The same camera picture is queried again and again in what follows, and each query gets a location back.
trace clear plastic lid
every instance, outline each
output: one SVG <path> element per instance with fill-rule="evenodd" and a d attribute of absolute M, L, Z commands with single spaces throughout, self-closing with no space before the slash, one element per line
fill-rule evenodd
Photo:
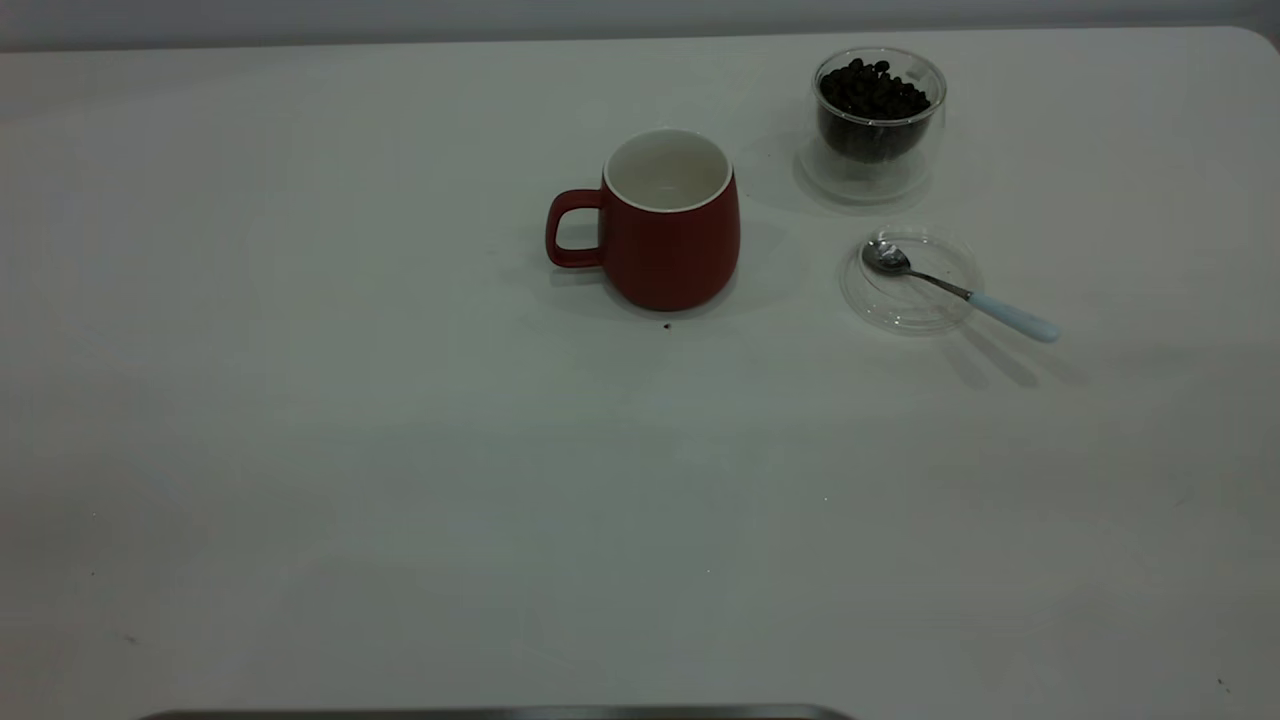
<path fill-rule="evenodd" d="M 849 306 L 868 323 L 897 334 L 946 332 L 973 307 L 950 292 L 910 275 L 883 275 L 861 259 L 868 242 L 890 241 L 906 254 L 911 269 L 965 290 L 982 292 L 982 273 L 966 245 L 946 228 L 928 223 L 893 223 L 859 238 L 845 258 L 840 287 Z"/>

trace spoon handle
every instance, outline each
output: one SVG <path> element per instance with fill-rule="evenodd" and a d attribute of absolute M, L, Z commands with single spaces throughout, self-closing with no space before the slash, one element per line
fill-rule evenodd
<path fill-rule="evenodd" d="M 960 300 L 969 300 L 969 296 L 973 295 L 973 292 L 970 292 L 970 291 L 968 291 L 968 290 L 965 290 L 965 288 L 963 288 L 960 286 L 951 284 L 947 281 L 936 278 L 933 275 L 925 275 L 924 273 L 916 273 L 915 270 L 913 270 L 910 268 L 908 268 L 906 274 L 918 277 L 918 278 L 920 278 L 922 281 L 924 281 L 927 283 L 933 283 L 933 284 L 941 287 L 942 290 L 950 292 L 951 295 L 955 295 Z"/>
<path fill-rule="evenodd" d="M 989 295 L 974 292 L 969 296 L 969 305 L 982 310 L 992 318 L 1005 323 L 1024 336 L 1041 342 L 1055 342 L 1062 334 L 1057 325 L 1048 320 L 1042 320 L 1025 310 L 1019 310 L 1012 305 L 1006 305 Z"/>

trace table surface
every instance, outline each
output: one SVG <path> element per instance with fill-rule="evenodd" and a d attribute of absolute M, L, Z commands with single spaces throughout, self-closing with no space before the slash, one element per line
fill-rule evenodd
<path fill-rule="evenodd" d="M 890 214 L 815 196 L 794 151 L 815 64 L 868 44 L 951 87 L 892 217 L 950 225 L 1060 343 L 846 306 L 837 265 Z M 0 85 L 6 716 L 1280 708 L 1256 35 L 6 55 Z M 736 279 L 673 315 L 541 237 L 662 124 L 742 195 Z"/>

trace red mug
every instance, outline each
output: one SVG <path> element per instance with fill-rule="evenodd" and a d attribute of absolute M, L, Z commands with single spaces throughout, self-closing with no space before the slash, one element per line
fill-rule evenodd
<path fill-rule="evenodd" d="M 561 217 L 600 211 L 599 245 L 556 245 Z M 547 215 L 547 256 L 561 268 L 599 265 L 623 297 L 652 310 L 685 310 L 728 283 L 740 241 L 733 164 L 714 142 L 655 129 L 622 143 L 604 163 L 600 190 L 570 190 Z"/>

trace metal spoon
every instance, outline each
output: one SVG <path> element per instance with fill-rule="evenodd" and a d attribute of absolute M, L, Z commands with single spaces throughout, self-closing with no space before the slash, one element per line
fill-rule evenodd
<path fill-rule="evenodd" d="M 933 275 L 925 275 L 911 269 L 911 261 L 906 259 L 896 245 L 887 240 L 872 240 L 863 247 L 863 263 L 882 275 L 913 275 L 922 281 L 931 282 L 942 290 L 965 300 L 978 310 L 1005 323 L 1027 337 L 1041 342 L 1055 342 L 1062 334 L 1057 325 L 1042 320 L 1030 313 L 1019 310 L 1012 305 L 1006 305 L 995 297 L 988 297 L 980 292 L 956 287 L 946 281 L 940 281 Z"/>

